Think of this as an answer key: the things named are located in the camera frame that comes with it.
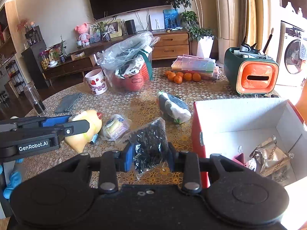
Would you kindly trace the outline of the blue gloved hand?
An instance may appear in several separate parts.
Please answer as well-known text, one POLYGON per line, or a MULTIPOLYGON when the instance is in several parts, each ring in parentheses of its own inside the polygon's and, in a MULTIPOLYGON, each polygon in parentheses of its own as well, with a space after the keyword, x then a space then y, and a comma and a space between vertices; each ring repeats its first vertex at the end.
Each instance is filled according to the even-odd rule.
POLYGON ((17 159, 7 163, 1 163, 1 192, 7 200, 13 190, 21 184, 25 174, 25 169, 22 165, 24 159, 17 159))

